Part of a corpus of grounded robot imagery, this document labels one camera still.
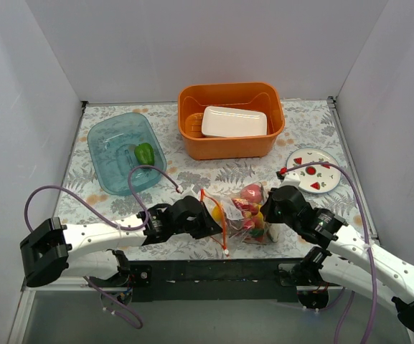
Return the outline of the red fake strawberries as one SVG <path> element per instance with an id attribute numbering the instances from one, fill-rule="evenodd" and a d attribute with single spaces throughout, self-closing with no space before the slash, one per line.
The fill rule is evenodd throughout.
<path id="1" fill-rule="evenodd" d="M 244 240 L 248 243 L 263 243 L 266 225 L 260 212 L 260 204 L 239 198 L 233 198 L 232 204 L 243 217 L 239 230 L 245 234 Z"/>

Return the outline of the clear zip top bag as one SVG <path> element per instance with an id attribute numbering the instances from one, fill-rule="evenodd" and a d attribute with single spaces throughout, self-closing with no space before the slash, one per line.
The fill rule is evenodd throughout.
<path id="1" fill-rule="evenodd" d="M 281 228 L 269 224 L 260 212 L 268 197 L 261 182 L 250 183 L 229 196 L 214 195 L 200 190 L 199 198 L 213 220 L 221 227 L 220 234 L 212 235 L 225 257 L 231 258 L 241 244 L 273 244 L 279 239 Z"/>

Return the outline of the green fake bell pepper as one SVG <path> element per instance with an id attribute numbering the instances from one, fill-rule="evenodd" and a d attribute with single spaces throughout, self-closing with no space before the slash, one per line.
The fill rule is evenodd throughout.
<path id="1" fill-rule="evenodd" d="M 134 155 L 140 165 L 155 164 L 154 149 L 149 143 L 139 144 L 134 148 Z"/>

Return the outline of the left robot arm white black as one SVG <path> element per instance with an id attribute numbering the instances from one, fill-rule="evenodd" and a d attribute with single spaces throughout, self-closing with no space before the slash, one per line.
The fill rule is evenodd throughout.
<path id="1" fill-rule="evenodd" d="M 53 217 L 20 243 L 25 282 L 43 287 L 61 276 L 87 276 L 120 287 L 130 270 L 120 262 L 110 263 L 113 250 L 164 243 L 177 234 L 203 239 L 222 232 L 205 204 L 193 196 L 157 204 L 118 223 L 61 224 Z"/>

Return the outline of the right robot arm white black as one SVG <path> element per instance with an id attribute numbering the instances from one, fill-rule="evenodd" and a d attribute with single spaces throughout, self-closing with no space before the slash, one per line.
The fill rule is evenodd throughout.
<path id="1" fill-rule="evenodd" d="M 272 188 L 261 208 L 271 224 L 285 224 L 313 246 L 283 278 L 294 285 L 328 282 L 384 300 L 414 332 L 414 265 L 389 253 L 328 209 L 312 207 L 294 186 Z"/>

